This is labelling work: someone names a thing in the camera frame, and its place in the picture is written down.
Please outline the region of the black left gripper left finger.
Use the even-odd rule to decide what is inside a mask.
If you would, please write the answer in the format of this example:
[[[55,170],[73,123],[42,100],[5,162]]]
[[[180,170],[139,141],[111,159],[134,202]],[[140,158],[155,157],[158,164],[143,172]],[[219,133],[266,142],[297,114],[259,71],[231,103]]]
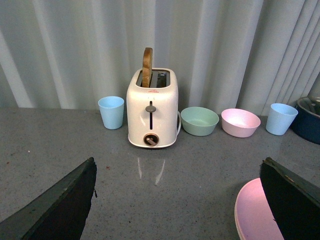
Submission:
[[[95,193],[97,165],[90,157],[0,223],[2,240],[79,240]]]

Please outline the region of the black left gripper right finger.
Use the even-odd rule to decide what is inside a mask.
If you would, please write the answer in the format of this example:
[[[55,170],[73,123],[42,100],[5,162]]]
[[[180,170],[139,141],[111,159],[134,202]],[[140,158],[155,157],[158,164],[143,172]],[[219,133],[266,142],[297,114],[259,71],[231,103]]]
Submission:
[[[320,188],[267,157],[260,180],[274,220],[285,240],[320,238]]]

